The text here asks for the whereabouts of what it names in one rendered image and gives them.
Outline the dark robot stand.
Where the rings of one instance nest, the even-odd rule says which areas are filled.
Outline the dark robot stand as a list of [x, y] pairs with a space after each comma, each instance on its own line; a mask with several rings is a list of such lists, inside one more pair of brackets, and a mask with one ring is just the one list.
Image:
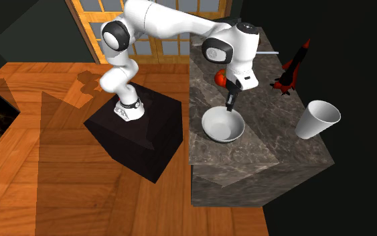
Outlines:
[[183, 141], [181, 102], [131, 82], [144, 104], [138, 120], [124, 121], [115, 95], [84, 125], [110, 157], [155, 183]]

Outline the red and black toy rocket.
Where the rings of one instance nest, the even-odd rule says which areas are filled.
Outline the red and black toy rocket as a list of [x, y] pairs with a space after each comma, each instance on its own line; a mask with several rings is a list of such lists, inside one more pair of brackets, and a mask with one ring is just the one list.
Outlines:
[[311, 39], [309, 38], [297, 51], [293, 59], [288, 61], [282, 66], [284, 73], [279, 78], [275, 79], [274, 83], [270, 83], [272, 89], [279, 89], [282, 95], [290, 95], [289, 90], [295, 90], [298, 69], [302, 63], [304, 57], [307, 54], [309, 43]]

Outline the red tomato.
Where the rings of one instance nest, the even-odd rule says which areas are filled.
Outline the red tomato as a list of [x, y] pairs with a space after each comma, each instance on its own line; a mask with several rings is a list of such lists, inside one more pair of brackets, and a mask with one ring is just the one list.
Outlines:
[[221, 86], [221, 87], [225, 88], [226, 87], [226, 81], [227, 81], [226, 70], [225, 69], [221, 69], [221, 70], [217, 71], [217, 73], [214, 76], [214, 82], [218, 86]]

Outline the white bowl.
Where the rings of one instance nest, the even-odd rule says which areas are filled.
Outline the white bowl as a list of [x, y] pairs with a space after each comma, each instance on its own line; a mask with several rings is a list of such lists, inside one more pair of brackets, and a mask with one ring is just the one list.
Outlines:
[[234, 109], [228, 111], [224, 106], [208, 109], [202, 116], [202, 128], [212, 140], [229, 143], [238, 139], [246, 125], [241, 114]]

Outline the wooden door with glass panes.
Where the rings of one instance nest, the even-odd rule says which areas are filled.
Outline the wooden door with glass panes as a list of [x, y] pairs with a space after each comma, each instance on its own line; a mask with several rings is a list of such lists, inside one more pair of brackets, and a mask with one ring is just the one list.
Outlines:
[[[228, 17], [232, 0], [151, 0], [166, 7], [207, 19]], [[94, 61], [105, 64], [100, 27], [119, 16], [127, 0], [65, 0]], [[190, 35], [187, 33], [158, 39], [143, 35], [128, 49], [139, 64], [187, 64]]]

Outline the white cup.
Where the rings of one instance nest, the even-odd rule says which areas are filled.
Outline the white cup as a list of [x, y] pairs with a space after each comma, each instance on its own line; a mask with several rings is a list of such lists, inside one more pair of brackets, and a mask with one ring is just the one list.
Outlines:
[[309, 139], [336, 124], [341, 119], [340, 111], [326, 101], [311, 101], [303, 112], [295, 133], [301, 139]]

